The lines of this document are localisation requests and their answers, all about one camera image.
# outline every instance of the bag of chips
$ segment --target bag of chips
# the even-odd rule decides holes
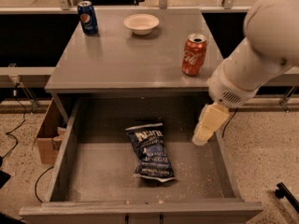
[[[175,178],[164,147],[163,124],[146,124],[126,129],[140,160],[134,176],[166,182]]]

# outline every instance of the can lid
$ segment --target can lid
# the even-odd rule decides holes
[[[81,1],[78,3],[78,6],[80,7],[87,7],[87,6],[90,6],[92,4],[91,1]]]
[[[202,34],[191,34],[188,36],[188,39],[194,43],[202,43],[206,41],[206,37]]]

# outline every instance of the cardboard box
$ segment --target cardboard box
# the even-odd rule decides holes
[[[53,139],[58,136],[57,127],[62,123],[63,117],[52,100],[36,137],[40,160],[43,164],[54,164],[56,161],[61,142],[57,144]]]

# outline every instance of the drawer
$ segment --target drawer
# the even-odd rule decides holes
[[[244,223],[262,211],[240,197],[220,133],[191,142],[206,98],[78,98],[55,162],[46,201],[23,207],[31,223]],[[138,158],[125,129],[164,123],[176,179],[133,177]]]

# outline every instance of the white robot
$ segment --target white robot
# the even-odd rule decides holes
[[[214,104],[202,110],[192,139],[196,145],[220,128],[229,108],[242,106],[265,82],[299,66],[299,0],[259,0],[245,18],[244,33],[208,80]]]

